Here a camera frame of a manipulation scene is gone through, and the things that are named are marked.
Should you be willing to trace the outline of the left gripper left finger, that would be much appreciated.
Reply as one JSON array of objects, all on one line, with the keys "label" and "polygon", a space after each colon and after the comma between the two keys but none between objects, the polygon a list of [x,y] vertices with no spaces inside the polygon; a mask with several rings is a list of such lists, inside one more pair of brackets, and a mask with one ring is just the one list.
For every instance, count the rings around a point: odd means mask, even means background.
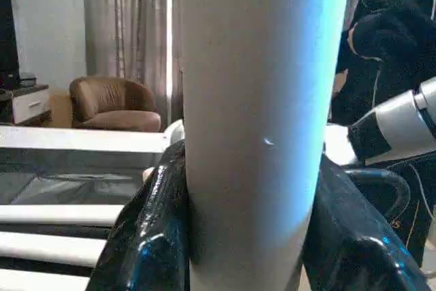
[{"label": "left gripper left finger", "polygon": [[170,145],[123,207],[87,290],[188,290],[185,143]]}]

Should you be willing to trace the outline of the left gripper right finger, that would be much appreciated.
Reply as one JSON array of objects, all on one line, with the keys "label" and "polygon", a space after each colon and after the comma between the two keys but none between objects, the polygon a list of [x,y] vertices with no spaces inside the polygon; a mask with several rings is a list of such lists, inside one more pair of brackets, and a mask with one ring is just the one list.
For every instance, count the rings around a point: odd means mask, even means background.
[{"label": "left gripper right finger", "polygon": [[323,157],[302,255],[312,290],[429,290],[383,215]]}]

